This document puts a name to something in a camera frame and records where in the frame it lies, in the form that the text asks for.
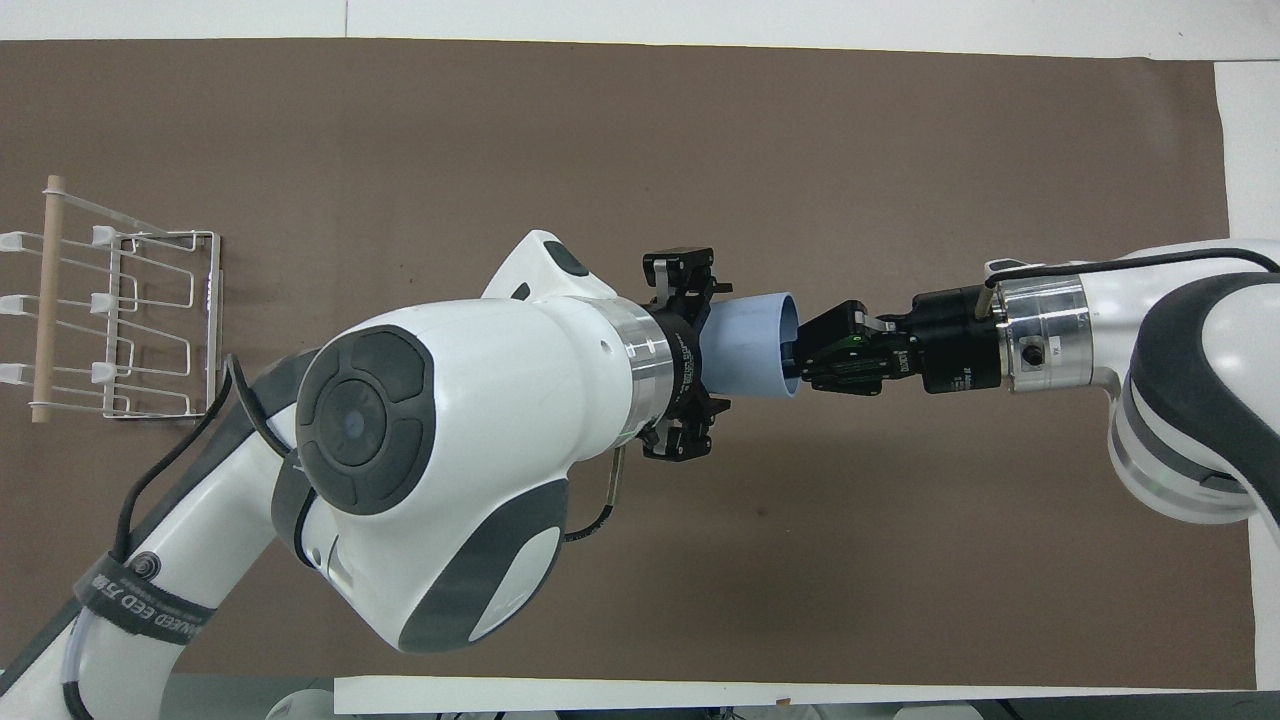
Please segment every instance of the wooden dowel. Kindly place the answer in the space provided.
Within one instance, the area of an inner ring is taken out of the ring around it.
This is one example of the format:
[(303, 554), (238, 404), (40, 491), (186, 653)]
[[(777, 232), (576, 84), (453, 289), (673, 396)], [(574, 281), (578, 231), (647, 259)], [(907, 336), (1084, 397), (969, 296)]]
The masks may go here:
[[(59, 176), (49, 176), (45, 193), (45, 242), (40, 256), (40, 314), (36, 319), (36, 378), (32, 402), (50, 402), (54, 395), (54, 340), (58, 329), (58, 266), (61, 264), (63, 196), (67, 182)], [(47, 423), (52, 409), (36, 405), (31, 409), (32, 423)]]

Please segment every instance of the black strap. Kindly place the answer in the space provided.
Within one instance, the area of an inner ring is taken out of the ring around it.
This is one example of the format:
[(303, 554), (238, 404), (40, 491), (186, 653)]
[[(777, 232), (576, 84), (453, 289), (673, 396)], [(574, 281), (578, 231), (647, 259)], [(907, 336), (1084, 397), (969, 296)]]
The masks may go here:
[(151, 584), (110, 555), (99, 559), (74, 589), (81, 605), (116, 628), (173, 644), (196, 639), (215, 612)]

